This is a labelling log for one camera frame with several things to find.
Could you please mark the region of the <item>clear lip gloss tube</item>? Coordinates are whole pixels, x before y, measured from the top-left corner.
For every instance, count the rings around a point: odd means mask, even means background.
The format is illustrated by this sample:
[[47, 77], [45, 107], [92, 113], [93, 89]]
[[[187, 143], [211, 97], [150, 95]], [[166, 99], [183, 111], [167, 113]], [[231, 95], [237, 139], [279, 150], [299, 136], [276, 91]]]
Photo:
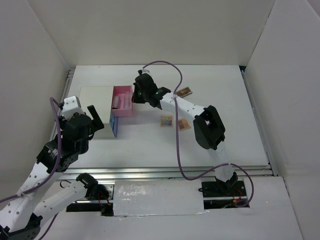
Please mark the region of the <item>clear lip gloss tube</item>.
[[132, 108], [132, 94], [130, 91], [127, 91], [124, 95], [124, 109], [128, 110]]

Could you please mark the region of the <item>colourful eyeshadow palette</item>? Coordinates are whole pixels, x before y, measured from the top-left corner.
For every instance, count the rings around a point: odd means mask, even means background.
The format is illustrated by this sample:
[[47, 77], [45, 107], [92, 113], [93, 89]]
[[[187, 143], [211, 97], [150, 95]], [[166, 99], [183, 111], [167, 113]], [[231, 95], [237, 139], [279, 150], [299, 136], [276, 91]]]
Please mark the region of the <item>colourful eyeshadow palette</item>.
[[173, 126], [173, 117], [168, 115], [162, 115], [160, 117], [160, 126], [161, 127], [172, 127]]

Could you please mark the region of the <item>light blue drawer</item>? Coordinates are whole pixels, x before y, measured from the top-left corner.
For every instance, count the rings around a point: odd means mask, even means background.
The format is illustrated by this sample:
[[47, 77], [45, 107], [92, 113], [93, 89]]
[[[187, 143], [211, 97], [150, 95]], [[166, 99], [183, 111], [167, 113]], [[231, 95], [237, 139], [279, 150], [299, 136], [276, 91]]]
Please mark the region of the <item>light blue drawer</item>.
[[110, 124], [113, 124], [113, 123], [114, 123], [114, 115], [113, 115], [112, 112], [110, 112], [109, 123], [110, 123]]

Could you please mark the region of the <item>pink drawer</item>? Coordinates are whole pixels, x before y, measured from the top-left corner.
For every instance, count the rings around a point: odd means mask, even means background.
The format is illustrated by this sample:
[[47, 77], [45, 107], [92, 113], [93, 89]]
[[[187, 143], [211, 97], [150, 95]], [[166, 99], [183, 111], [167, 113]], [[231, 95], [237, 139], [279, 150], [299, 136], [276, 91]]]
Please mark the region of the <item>pink drawer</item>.
[[119, 109], [111, 109], [111, 112], [114, 117], [127, 118], [127, 117], [132, 117], [134, 115], [132, 101], [131, 101], [131, 109], [124, 109], [124, 96], [126, 92], [131, 92], [131, 96], [133, 97], [133, 89], [131, 85], [118, 85], [113, 87], [112, 100], [114, 96], [120, 97]]

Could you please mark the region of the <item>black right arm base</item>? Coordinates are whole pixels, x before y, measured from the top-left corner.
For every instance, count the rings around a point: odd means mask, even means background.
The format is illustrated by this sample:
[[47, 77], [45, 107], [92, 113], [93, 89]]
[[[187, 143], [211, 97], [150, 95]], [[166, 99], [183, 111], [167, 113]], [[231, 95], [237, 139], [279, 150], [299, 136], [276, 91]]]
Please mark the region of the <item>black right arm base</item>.
[[203, 181], [198, 191], [202, 193], [204, 198], [232, 197], [234, 199], [247, 196], [242, 180], [238, 180], [230, 189], [224, 188], [221, 183], [216, 181]]

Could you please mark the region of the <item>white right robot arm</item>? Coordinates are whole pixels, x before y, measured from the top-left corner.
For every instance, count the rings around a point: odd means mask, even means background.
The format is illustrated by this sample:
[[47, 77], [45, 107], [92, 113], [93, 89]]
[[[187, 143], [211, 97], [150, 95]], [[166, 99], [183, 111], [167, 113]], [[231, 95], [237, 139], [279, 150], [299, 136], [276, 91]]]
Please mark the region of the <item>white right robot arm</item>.
[[[238, 176], [229, 163], [230, 159], [224, 144], [226, 128], [217, 109], [212, 105], [203, 107], [193, 104], [171, 92], [168, 88], [158, 88], [147, 70], [141, 69], [138, 71], [138, 76], [135, 78], [133, 85], [133, 103], [148, 103], [153, 108], [175, 114], [176, 154], [181, 175], [186, 180], [193, 181], [211, 171], [215, 171], [218, 192], [223, 196], [230, 195], [235, 190]], [[216, 166], [199, 176], [188, 177], [183, 172], [179, 150], [179, 115], [189, 124], [193, 124], [196, 142], [200, 147], [207, 150], [209, 157], [216, 162]]]

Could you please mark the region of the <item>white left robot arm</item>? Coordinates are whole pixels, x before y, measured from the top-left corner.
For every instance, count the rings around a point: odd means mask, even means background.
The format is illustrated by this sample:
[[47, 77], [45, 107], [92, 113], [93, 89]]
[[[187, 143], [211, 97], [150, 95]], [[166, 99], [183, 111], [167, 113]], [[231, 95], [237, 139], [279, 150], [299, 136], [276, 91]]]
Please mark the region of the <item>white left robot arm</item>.
[[89, 173], [81, 173], [56, 195], [44, 199], [52, 184], [79, 155], [89, 150], [89, 141], [104, 124], [95, 107], [87, 107], [90, 115], [75, 112], [70, 119], [56, 116], [55, 138], [47, 142], [36, 158], [36, 163], [24, 184], [14, 197], [5, 199], [7, 205], [0, 211], [0, 238], [2, 240], [33, 240], [41, 227], [72, 202], [108, 200], [105, 186]]

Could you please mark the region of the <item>purple blue drawer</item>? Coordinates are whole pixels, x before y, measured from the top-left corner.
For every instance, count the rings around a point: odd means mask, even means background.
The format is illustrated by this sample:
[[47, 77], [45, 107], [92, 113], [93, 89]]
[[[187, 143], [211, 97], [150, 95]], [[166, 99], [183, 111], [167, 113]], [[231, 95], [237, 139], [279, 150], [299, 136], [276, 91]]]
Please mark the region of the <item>purple blue drawer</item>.
[[110, 124], [112, 125], [112, 133], [114, 137], [116, 138], [118, 135], [118, 125], [119, 125], [119, 118], [118, 117], [113, 117], [110, 120]]

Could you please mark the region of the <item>clear tube with black cap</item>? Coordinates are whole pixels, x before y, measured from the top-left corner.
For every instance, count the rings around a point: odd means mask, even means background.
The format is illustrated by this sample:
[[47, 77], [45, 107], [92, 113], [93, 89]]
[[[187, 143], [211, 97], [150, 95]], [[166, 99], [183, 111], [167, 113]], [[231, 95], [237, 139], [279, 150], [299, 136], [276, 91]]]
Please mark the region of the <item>clear tube with black cap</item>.
[[121, 99], [118, 95], [115, 95], [113, 97], [113, 100], [112, 100], [112, 106], [111, 108], [114, 110], [114, 109], [119, 109], [120, 108], [120, 105], [121, 105]]

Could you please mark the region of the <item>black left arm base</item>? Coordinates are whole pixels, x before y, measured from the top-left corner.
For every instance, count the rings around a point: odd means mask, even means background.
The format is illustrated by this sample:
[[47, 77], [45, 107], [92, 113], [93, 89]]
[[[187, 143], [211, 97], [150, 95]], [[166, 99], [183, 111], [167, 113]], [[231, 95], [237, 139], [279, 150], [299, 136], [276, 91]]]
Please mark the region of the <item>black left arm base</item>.
[[99, 184], [94, 196], [81, 198], [66, 207], [67, 213], [99, 213], [104, 217], [113, 217], [114, 184]]

